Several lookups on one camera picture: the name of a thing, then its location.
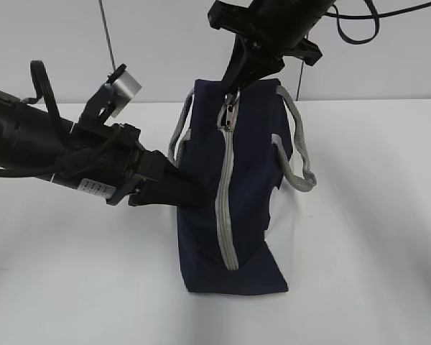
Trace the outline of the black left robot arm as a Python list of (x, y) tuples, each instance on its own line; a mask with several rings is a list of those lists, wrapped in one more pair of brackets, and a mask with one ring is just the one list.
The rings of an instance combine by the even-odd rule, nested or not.
[(103, 198), (115, 206), (203, 207), (206, 188), (160, 151), (139, 141), (129, 124), (105, 124), (112, 103), (101, 89), (78, 122), (55, 118), (0, 91), (0, 178), (38, 178)]

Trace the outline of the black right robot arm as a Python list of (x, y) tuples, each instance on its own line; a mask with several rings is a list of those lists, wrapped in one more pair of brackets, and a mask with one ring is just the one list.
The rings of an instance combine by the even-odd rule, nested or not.
[(228, 67), (221, 80), (227, 93), (280, 72), (284, 57), (314, 65), (323, 56), (305, 36), (334, 4), (333, 1), (253, 1), (248, 7), (215, 1), (209, 25), (235, 34)]

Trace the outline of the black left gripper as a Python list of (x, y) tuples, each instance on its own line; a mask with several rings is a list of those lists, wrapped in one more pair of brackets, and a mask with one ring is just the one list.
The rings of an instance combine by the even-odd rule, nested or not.
[(139, 142), (128, 124), (75, 124), (71, 130), (71, 188), (104, 199), (110, 206), (168, 205), (202, 208), (206, 187), (176, 168), (159, 151)]

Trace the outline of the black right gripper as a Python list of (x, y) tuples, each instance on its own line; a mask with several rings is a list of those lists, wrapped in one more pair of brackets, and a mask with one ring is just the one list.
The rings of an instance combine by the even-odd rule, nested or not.
[(222, 88), (245, 88), (280, 72), (284, 56), (316, 64), (323, 54), (306, 36), (322, 17), (321, 1), (253, 1), (248, 7), (215, 1), (210, 26), (236, 34)]

